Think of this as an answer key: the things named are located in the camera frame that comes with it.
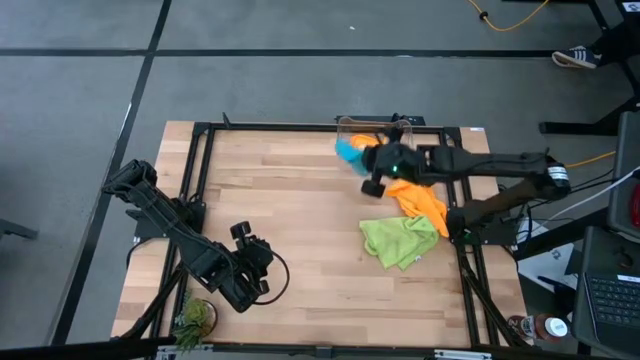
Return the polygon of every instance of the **green towel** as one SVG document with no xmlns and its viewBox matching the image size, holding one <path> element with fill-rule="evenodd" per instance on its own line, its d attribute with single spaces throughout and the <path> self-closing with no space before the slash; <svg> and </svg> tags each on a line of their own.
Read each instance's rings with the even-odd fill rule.
<svg viewBox="0 0 640 360">
<path fill-rule="evenodd" d="M 364 248 L 378 256 L 385 269 L 398 265 L 404 271 L 438 242 L 438 231 L 426 216 L 360 221 Z"/>
</svg>

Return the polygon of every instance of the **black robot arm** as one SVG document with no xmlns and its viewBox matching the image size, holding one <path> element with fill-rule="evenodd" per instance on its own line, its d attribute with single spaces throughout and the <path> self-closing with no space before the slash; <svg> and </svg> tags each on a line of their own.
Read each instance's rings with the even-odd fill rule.
<svg viewBox="0 0 640 360">
<path fill-rule="evenodd" d="M 382 176 L 427 186 L 466 176 L 524 178 L 486 200 L 472 200 L 462 207 L 449 209 L 446 222 L 453 237 L 489 222 L 497 213 L 534 199 L 558 200 L 571 190 L 564 165 L 545 153 L 472 154 L 446 145 L 420 145 L 414 150 L 400 143 L 397 134 L 394 137 L 396 141 L 364 149 L 362 163 L 371 172 L 371 179 L 363 182 L 363 193 L 381 197 Z"/>
<path fill-rule="evenodd" d="M 156 187 L 156 171 L 144 161 L 132 160 L 111 176 L 103 191 L 132 203 L 180 250 L 185 270 L 209 292 L 219 290 L 238 312 L 244 312 L 269 291 L 267 266 L 273 252 L 265 240 L 251 232 L 249 223 L 231 228 L 237 250 L 196 233 L 184 219 L 189 209 L 179 199 L 169 199 Z"/>
</svg>

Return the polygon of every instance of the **table leg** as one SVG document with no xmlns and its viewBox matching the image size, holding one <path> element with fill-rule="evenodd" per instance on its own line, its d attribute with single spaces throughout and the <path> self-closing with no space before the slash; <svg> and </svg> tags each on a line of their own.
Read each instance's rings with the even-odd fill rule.
<svg viewBox="0 0 640 360">
<path fill-rule="evenodd" d="M 538 128 L 542 134 L 616 136 L 620 115 L 625 111 L 636 111 L 639 108 L 640 96 L 633 96 L 593 124 L 545 121 L 538 124 Z"/>
<path fill-rule="evenodd" d="M 2 235 L 18 235 L 26 239 L 35 239 L 38 236 L 38 232 L 31 230 L 22 225 L 12 223 L 11 221 L 0 219 L 0 236 Z"/>
</svg>

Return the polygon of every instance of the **sneaker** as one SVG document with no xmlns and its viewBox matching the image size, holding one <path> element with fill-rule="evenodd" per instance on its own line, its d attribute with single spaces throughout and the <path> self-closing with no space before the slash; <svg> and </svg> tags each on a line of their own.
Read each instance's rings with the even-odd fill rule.
<svg viewBox="0 0 640 360">
<path fill-rule="evenodd" d="M 596 55 L 584 46 L 576 46 L 569 50 L 556 51 L 551 55 L 553 62 L 561 67 L 595 69 L 602 55 Z"/>
</svg>

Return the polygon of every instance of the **orange cloth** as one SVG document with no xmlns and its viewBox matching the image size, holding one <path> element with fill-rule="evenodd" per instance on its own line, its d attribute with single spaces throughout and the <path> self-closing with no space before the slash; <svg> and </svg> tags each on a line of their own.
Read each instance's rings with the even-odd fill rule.
<svg viewBox="0 0 640 360">
<path fill-rule="evenodd" d="M 362 150 L 365 146 L 378 145 L 378 139 L 368 135 L 354 135 L 351 146 Z M 433 189 L 428 186 L 412 184 L 405 180 L 396 180 L 387 188 L 387 196 L 395 197 L 407 216 L 425 215 L 440 235 L 449 237 L 447 230 L 447 206 L 436 198 Z"/>
<path fill-rule="evenodd" d="M 350 139 L 351 146 L 358 150 L 364 150 L 365 146 L 376 146 L 379 144 L 378 139 L 369 135 L 353 135 Z M 387 138 L 385 137 L 383 143 L 387 143 Z"/>
</svg>

